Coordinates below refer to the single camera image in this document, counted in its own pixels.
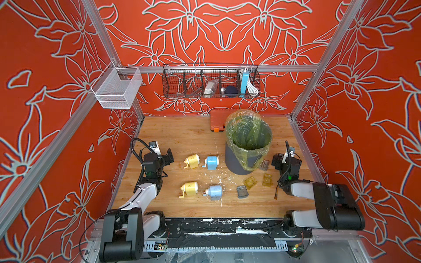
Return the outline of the clear sharpener shavings tray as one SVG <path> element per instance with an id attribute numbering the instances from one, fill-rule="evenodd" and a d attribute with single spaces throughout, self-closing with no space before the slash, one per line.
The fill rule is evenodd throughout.
<path id="1" fill-rule="evenodd" d="M 262 160 L 259 169 L 263 170 L 263 171 L 267 171 L 269 169 L 269 164 L 270 161 L 269 160 Z"/>

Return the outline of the yellow sharpener back row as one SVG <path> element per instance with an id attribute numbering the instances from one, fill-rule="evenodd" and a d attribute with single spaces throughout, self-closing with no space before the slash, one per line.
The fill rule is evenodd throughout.
<path id="1" fill-rule="evenodd" d="M 200 157 L 198 154 L 191 155 L 184 160 L 184 169 L 195 169 L 200 165 Z"/>

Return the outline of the yellow sharpener row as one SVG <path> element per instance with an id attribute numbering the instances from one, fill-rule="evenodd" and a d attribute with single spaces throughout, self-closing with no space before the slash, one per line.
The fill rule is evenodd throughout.
<path id="1" fill-rule="evenodd" d="M 195 169 L 200 165 L 200 157 L 198 154 L 191 155 L 184 160 L 184 169 Z"/>
<path id="2" fill-rule="evenodd" d="M 196 181 L 188 182 L 180 187 L 182 195 L 179 198 L 185 198 L 196 195 L 198 193 L 198 183 Z"/>

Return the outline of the yellow sharpener front row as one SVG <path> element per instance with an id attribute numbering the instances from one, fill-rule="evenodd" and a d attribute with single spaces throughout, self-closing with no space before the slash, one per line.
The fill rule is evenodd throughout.
<path id="1" fill-rule="evenodd" d="M 179 198 L 185 198 L 196 195 L 198 193 L 198 183 L 196 181 L 188 182 L 180 187 L 182 195 Z"/>

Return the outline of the yellow clear shavings tray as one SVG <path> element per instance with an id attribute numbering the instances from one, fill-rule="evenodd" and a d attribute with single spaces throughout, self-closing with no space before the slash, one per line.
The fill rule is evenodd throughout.
<path id="1" fill-rule="evenodd" d="M 251 177 L 247 178 L 246 180 L 244 180 L 244 185 L 247 188 L 247 190 L 250 190 L 257 183 L 258 183 L 257 180 L 253 176 L 251 176 Z"/>

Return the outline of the blue sharpener back row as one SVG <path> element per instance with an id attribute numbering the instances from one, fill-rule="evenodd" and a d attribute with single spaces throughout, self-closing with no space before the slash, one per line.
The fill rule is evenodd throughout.
<path id="1" fill-rule="evenodd" d="M 219 165 L 219 157 L 218 156 L 208 156 L 205 161 L 203 168 L 207 168 L 208 170 L 216 170 Z"/>

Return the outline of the light blue sharpener front row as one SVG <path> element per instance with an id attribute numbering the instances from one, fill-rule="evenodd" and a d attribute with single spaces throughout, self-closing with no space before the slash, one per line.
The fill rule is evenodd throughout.
<path id="1" fill-rule="evenodd" d="M 223 196 L 223 188 L 221 185 L 210 186 L 205 189 L 202 195 L 208 197 L 212 201 L 220 201 Z"/>

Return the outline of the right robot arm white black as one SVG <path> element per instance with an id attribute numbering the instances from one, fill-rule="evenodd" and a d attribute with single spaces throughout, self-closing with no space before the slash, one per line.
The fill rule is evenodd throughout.
<path id="1" fill-rule="evenodd" d="M 363 230 L 365 218 L 345 184 L 318 183 L 300 179 L 301 158 L 286 141 L 286 152 L 275 154 L 272 165 L 280 172 L 274 198 L 282 190 L 293 197 L 314 201 L 310 210 L 289 210 L 281 225 L 283 231 L 292 235 L 305 229 Z"/>

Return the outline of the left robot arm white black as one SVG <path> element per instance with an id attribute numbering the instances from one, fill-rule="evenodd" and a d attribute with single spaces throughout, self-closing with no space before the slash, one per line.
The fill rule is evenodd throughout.
<path id="1" fill-rule="evenodd" d="M 121 263 L 159 257 L 148 253 L 144 246 L 150 236 L 167 234 L 166 219 L 162 211 L 147 212 L 149 204 L 162 189 L 164 168 L 174 162 L 171 150 L 163 155 L 156 141 L 146 143 L 134 138 L 130 150 L 141 164 L 141 172 L 132 197 L 117 209 L 101 215 L 102 235 L 99 244 L 99 262 Z"/>

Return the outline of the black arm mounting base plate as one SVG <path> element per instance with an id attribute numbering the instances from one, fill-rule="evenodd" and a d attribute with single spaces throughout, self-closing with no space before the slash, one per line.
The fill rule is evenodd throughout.
<path id="1" fill-rule="evenodd" d="M 277 240 L 299 240 L 282 230 L 283 220 L 267 218 L 169 218 L 148 241 L 168 248 L 278 248 Z"/>

